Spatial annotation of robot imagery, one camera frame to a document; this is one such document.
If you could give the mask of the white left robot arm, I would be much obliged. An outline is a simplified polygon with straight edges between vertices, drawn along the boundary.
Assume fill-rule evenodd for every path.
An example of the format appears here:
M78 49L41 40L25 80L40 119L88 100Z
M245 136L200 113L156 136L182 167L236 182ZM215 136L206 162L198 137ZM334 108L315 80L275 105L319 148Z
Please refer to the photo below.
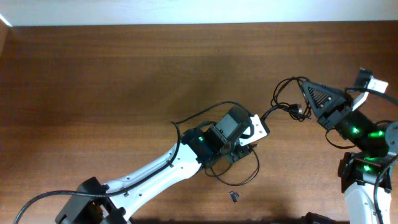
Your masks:
M172 185L210 169L222 157L230 164L252 153L253 143L269 134L256 114L232 107L219 122L204 121L178 133L163 156L139 170L100 183L91 177L81 183L55 218L56 223L132 223L132 216Z

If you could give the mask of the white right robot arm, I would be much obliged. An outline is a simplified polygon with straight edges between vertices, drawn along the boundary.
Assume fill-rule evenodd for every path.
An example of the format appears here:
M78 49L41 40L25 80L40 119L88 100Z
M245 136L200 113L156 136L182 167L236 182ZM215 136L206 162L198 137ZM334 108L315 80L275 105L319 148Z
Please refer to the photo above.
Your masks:
M359 107L370 93L397 104L386 95L387 82L371 78L338 90L306 81L303 94L327 131L335 130L359 149L346 152L338 167L350 223L390 223L392 168L397 162L397 122L374 123Z

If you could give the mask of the small black clip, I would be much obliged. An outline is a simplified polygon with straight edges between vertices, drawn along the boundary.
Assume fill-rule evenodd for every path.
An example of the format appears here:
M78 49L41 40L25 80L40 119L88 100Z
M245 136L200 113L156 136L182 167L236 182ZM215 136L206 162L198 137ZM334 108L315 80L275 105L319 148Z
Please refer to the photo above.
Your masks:
M239 194L237 192L234 192L234 191L230 191L229 194L231 196L232 201L234 203L237 203L238 202L238 198L239 198Z

